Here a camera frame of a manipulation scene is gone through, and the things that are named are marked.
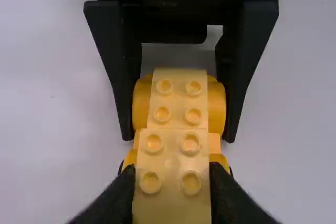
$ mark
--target gray table surface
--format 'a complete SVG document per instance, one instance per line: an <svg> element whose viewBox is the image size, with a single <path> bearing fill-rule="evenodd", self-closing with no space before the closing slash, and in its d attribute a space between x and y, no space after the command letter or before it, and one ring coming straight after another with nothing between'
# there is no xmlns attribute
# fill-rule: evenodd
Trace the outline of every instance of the gray table surface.
<svg viewBox="0 0 336 224"><path fill-rule="evenodd" d="M131 149L84 1L0 0L0 223L64 223ZM236 142L223 152L238 182L283 223L336 223L336 0L280 0L280 11ZM219 36L209 27L201 46L145 46L143 72L214 73Z"/></svg>

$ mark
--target white surface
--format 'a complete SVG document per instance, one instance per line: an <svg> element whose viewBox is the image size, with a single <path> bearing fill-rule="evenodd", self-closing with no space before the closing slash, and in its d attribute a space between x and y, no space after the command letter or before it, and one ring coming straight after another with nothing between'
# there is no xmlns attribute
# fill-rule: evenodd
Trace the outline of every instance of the white surface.
<svg viewBox="0 0 336 224"><path fill-rule="evenodd" d="M84 1L0 0L0 223L64 223L114 179L131 148ZM283 223L336 223L336 0L280 0L280 11L224 152L236 179ZM213 72L219 31L203 46L170 46L169 59L146 47L144 72L169 64Z"/></svg>

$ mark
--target lego stud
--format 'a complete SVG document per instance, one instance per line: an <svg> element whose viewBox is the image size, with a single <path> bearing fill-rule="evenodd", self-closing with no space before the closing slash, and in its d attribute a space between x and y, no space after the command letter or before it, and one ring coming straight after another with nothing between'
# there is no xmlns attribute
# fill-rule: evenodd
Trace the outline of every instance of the lego stud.
<svg viewBox="0 0 336 224"><path fill-rule="evenodd" d="M157 194L162 187L162 181L155 172L147 172L140 178L140 189L146 194Z"/></svg>
<svg viewBox="0 0 336 224"><path fill-rule="evenodd" d="M182 153L187 156L196 155L201 149L199 139L198 135L193 132L185 134L180 146Z"/></svg>
<svg viewBox="0 0 336 224"><path fill-rule="evenodd" d="M147 137L145 149L149 154L157 154L162 148L162 140L158 135L151 134Z"/></svg>
<svg viewBox="0 0 336 224"><path fill-rule="evenodd" d="M184 118L191 125L199 125L201 123L202 112L198 108L191 108L185 112Z"/></svg>
<svg viewBox="0 0 336 224"><path fill-rule="evenodd" d="M167 107L161 106L154 111L154 119L158 123L166 123L170 119L170 110Z"/></svg>
<svg viewBox="0 0 336 224"><path fill-rule="evenodd" d="M201 190L201 179L195 172L187 172L182 177L182 190L187 196L195 196Z"/></svg>
<svg viewBox="0 0 336 224"><path fill-rule="evenodd" d="M187 94L196 97L202 92L202 85L199 81L190 81L185 85Z"/></svg>
<svg viewBox="0 0 336 224"><path fill-rule="evenodd" d="M173 83L171 80L160 80L156 83L156 90L162 95L169 95L173 92Z"/></svg>

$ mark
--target black plastic frame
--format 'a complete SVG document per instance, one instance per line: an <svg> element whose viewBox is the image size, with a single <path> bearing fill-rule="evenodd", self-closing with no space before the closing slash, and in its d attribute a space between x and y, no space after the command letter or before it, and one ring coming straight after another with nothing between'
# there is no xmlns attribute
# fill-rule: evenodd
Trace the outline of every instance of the black plastic frame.
<svg viewBox="0 0 336 224"><path fill-rule="evenodd" d="M198 8L205 11L193 14ZM125 141L134 138L132 93L141 43L202 43L206 25L223 25L216 72L227 92L223 137L234 142L247 88L279 15L278 0L97 0L85 3L84 14L113 87Z"/></svg>

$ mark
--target yellow toy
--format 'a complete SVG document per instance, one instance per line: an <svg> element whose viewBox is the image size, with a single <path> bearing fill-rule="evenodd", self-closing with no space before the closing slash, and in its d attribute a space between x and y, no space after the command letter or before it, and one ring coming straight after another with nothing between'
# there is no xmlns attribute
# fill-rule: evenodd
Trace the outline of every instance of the yellow toy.
<svg viewBox="0 0 336 224"><path fill-rule="evenodd" d="M209 163L230 173L220 139L225 90L204 70L156 69L133 94L133 223L211 223Z"/></svg>

